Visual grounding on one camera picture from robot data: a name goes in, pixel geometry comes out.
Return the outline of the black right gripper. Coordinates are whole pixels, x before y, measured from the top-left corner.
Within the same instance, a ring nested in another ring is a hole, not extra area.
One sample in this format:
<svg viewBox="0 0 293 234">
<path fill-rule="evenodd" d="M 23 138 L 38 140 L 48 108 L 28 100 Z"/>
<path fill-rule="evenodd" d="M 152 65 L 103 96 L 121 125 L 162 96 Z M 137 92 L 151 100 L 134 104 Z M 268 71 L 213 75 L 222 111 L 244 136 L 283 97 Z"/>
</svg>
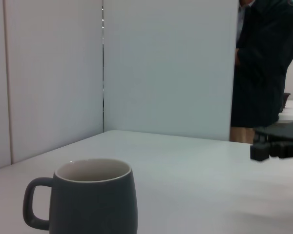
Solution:
<svg viewBox="0 0 293 234">
<path fill-rule="evenodd" d="M 273 139 L 293 141 L 293 122 L 254 128 L 250 158 L 255 161 L 265 161 L 270 157 L 293 158 L 293 142 L 266 142 Z"/>
</svg>

